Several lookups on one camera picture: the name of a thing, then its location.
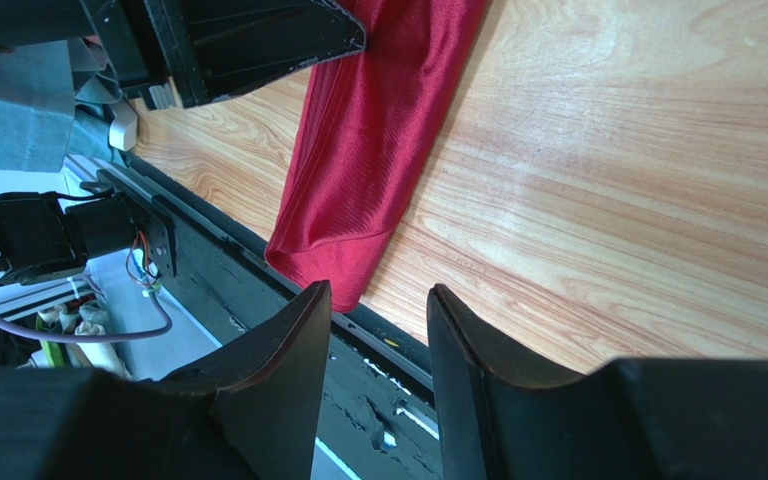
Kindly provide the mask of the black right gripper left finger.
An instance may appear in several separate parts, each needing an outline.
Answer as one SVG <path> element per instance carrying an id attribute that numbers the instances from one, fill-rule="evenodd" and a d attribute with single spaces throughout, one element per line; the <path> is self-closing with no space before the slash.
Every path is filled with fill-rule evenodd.
<path id="1" fill-rule="evenodd" d="M 331 288 L 158 381 L 0 369 L 0 479 L 307 479 Z"/>

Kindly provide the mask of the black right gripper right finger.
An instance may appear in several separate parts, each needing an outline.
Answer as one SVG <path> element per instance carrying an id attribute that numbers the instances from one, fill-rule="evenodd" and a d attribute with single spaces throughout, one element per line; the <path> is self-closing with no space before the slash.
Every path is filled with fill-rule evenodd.
<path id="1" fill-rule="evenodd" d="M 619 358 L 581 374 L 427 298 L 448 479 L 768 479 L 768 360 Z"/>

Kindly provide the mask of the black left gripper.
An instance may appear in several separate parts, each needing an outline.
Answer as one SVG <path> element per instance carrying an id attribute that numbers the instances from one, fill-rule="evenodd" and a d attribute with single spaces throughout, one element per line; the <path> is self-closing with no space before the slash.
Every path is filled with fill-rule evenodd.
<path id="1" fill-rule="evenodd" d="M 240 97 L 366 47 L 336 1 L 0 1 L 0 54 L 89 36 L 124 96 L 151 110 Z"/>

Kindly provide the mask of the red cloth napkin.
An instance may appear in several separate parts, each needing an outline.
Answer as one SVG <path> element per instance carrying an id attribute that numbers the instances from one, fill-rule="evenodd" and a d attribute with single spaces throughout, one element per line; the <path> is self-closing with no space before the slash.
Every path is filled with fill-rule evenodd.
<path id="1" fill-rule="evenodd" d="M 315 66 L 268 264 L 356 308 L 405 214 L 486 11 L 482 1 L 349 1 L 364 52 Z"/>

